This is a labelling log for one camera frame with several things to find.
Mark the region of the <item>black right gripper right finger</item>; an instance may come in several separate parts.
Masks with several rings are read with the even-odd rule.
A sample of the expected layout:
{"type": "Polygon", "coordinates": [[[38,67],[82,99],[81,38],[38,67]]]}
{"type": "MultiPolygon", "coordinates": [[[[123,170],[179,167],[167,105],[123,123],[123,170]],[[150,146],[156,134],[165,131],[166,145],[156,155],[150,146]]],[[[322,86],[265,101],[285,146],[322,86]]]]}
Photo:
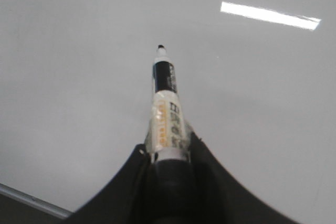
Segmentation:
{"type": "Polygon", "coordinates": [[[200,223],[297,223],[246,189],[195,132],[191,133],[190,151],[200,223]]]}

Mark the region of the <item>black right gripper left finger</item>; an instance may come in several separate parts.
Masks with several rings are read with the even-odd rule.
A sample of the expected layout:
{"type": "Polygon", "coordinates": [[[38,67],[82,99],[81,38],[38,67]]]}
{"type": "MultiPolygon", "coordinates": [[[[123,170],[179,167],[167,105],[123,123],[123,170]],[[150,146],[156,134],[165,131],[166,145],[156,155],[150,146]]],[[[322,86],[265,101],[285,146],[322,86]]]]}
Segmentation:
{"type": "Polygon", "coordinates": [[[150,157],[138,144],[117,174],[91,200],[67,218],[67,223],[156,223],[156,189],[150,157]]]}

